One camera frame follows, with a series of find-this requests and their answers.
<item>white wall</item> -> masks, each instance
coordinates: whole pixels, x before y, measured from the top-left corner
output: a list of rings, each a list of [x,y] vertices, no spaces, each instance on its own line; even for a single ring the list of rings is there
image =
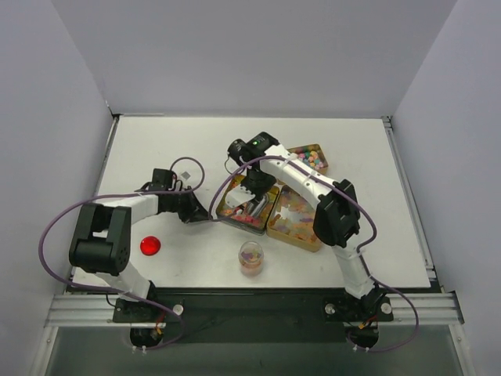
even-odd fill
[[[52,0],[114,113],[393,114],[456,0]]]
[[[112,119],[49,0],[2,2],[0,51],[0,373],[24,376],[56,288],[39,265],[38,237],[92,192]],[[72,225],[48,243],[60,272]]]
[[[394,117],[446,288],[480,374],[501,369],[501,2],[459,0]]]

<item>red button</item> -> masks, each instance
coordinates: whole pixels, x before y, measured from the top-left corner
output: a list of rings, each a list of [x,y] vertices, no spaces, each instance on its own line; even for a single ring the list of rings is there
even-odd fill
[[[145,237],[141,240],[141,252],[146,256],[153,256],[160,250],[160,241],[156,237]]]

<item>gray wall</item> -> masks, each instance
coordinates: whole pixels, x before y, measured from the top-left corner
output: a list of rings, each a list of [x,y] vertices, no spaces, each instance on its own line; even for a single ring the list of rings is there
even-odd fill
[[[96,184],[111,116],[49,0],[0,5],[0,368],[26,375],[56,284],[39,265],[38,237]],[[67,272],[74,217],[47,253]]]
[[[52,0],[115,113],[393,114],[456,0]]]
[[[501,2],[459,0],[394,118],[438,276],[480,374],[501,369]]]

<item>gray floor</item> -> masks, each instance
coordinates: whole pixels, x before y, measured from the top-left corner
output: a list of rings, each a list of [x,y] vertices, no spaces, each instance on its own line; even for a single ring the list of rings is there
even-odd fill
[[[409,327],[382,327],[379,345],[409,335]],[[407,346],[385,354],[353,352],[333,344],[187,344],[146,355],[126,346],[126,329],[61,328],[47,375],[371,376],[461,375],[449,329],[422,327]]]

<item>white table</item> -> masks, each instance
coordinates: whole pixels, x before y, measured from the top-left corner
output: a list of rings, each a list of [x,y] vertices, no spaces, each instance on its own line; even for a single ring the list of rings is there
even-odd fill
[[[127,193],[151,178],[153,168],[169,168],[181,156],[195,157],[207,171],[196,192],[208,208],[227,172],[223,164],[228,145],[237,138],[248,141],[261,131],[286,147],[319,143],[330,166],[327,175],[350,180],[359,203],[372,215],[379,236],[367,248],[373,274],[394,287],[429,287],[423,253],[409,213],[402,185],[381,120],[127,117],[117,126],[99,193]],[[192,183],[198,167],[179,163]],[[365,240],[370,228],[361,219],[361,231],[350,241]],[[145,256],[141,239],[153,235],[161,250]],[[265,250],[265,268],[256,277],[239,270],[237,252],[246,240]],[[310,253],[267,237],[259,237],[223,223],[185,225],[176,214],[163,213],[132,228],[131,262],[158,287],[343,287],[341,271],[330,247]],[[77,269],[74,281],[106,285]]]

